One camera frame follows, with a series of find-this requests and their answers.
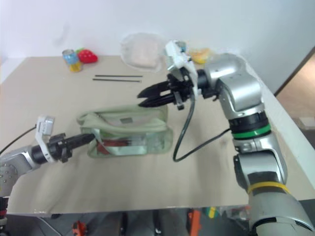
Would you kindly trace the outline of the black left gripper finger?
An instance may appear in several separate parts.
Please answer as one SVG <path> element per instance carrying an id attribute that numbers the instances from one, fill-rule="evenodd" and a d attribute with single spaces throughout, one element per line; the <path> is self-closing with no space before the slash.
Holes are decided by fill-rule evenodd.
<path id="1" fill-rule="evenodd" d="M 67 138 L 65 142 L 68 145 L 86 145 L 95 138 L 94 134 L 79 134 Z"/>
<path id="2" fill-rule="evenodd" d="M 66 141 L 68 149 L 76 149 L 89 144 L 94 138 L 69 138 Z"/>

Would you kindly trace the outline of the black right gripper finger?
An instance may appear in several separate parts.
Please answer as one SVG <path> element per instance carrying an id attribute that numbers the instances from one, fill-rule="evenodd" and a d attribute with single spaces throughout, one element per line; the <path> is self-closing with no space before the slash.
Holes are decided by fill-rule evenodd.
<path id="1" fill-rule="evenodd" d="M 163 96 L 151 96 L 146 98 L 144 101 L 138 104 L 139 107 L 143 108 L 154 108 L 173 103 L 175 96 L 172 93 Z"/>
<path id="2" fill-rule="evenodd" d="M 169 88 L 168 82 L 160 82 L 142 90 L 137 95 L 137 98 L 147 98 L 147 99 L 167 98 L 171 95 L 170 93 L 166 95 L 161 95 L 161 93 L 164 91 L 169 91 L 169 90 L 170 88 Z"/>

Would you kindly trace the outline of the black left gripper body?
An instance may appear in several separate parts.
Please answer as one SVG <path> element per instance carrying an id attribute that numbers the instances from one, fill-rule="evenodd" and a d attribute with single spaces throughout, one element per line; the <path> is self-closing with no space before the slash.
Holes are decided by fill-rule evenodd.
<path id="1" fill-rule="evenodd" d="M 65 139 L 65 133 L 52 136 L 47 144 L 52 158 L 56 161 L 65 163 L 72 157 L 72 149 L 68 146 Z"/>

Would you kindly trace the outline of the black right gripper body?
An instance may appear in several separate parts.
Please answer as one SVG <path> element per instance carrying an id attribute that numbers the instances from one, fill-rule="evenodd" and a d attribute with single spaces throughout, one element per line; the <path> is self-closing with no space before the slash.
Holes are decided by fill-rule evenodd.
<path id="1" fill-rule="evenodd" d="M 178 110 L 183 110 L 185 107 L 184 102 L 195 97 L 193 92 L 194 85 L 188 70 L 179 70 L 179 75 L 182 80 L 177 79 L 172 73 L 167 75 L 167 80 L 171 94 L 174 96 L 173 103 Z"/>

